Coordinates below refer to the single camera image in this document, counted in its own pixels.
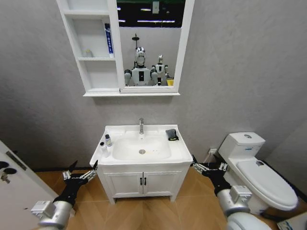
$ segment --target black sponge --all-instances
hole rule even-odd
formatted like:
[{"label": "black sponge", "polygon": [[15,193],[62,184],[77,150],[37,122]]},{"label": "black sponge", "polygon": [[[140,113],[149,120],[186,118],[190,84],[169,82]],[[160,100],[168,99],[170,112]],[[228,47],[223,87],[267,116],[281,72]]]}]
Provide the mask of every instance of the black sponge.
[{"label": "black sponge", "polygon": [[166,130],[166,134],[168,136],[168,140],[179,140],[175,129]]}]

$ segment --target cabinet door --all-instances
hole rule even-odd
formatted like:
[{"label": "cabinet door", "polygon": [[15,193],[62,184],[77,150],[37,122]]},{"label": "cabinet door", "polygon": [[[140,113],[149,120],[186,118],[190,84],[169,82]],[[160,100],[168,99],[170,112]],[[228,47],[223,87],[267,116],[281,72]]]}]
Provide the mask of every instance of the cabinet door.
[{"label": "cabinet door", "polygon": [[143,195],[143,172],[105,173],[113,197]]},{"label": "cabinet door", "polygon": [[171,196],[175,191],[181,171],[144,172],[145,196]]}]

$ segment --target tile floor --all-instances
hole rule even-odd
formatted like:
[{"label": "tile floor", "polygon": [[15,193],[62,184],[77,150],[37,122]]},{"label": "tile floor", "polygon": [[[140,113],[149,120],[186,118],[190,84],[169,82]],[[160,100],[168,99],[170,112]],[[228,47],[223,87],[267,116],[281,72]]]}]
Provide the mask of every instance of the tile floor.
[{"label": "tile floor", "polygon": [[[37,175],[58,194],[61,172]],[[125,198],[110,205],[98,179],[81,187],[69,230],[224,230],[226,219],[211,181],[190,168],[175,202],[168,197]],[[276,223],[264,220],[273,230]]]}]

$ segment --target ceiling light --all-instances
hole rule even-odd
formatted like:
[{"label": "ceiling light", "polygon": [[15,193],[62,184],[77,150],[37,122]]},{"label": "ceiling light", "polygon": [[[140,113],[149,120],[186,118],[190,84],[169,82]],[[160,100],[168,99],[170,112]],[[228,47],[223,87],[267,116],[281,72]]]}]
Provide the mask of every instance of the ceiling light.
[{"label": "ceiling light", "polygon": [[161,20],[138,20],[138,23],[174,23],[175,20],[172,21],[161,21]]}]

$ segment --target toilet lid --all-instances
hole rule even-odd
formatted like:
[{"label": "toilet lid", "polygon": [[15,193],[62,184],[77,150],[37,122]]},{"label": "toilet lid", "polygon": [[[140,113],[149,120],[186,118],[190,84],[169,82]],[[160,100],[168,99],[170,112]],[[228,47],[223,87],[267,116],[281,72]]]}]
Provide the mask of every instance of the toilet lid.
[{"label": "toilet lid", "polygon": [[240,161],[238,169],[263,195],[285,206],[295,206],[297,197],[290,185],[262,161]]}]

